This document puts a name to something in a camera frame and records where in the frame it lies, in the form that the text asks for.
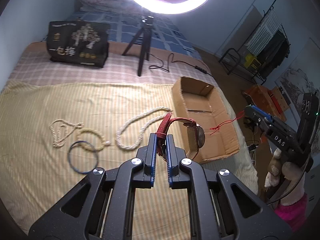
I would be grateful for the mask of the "right hand in white glove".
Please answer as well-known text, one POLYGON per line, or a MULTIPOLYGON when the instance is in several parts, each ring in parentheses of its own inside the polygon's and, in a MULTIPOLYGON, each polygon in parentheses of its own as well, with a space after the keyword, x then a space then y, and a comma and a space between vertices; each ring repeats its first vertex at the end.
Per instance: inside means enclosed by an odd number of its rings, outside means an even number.
POLYGON ((265 189, 279 190, 280 204, 291 206, 302 200, 305 194, 305 172, 296 164, 282 159, 282 152, 277 148, 267 168, 265 189))

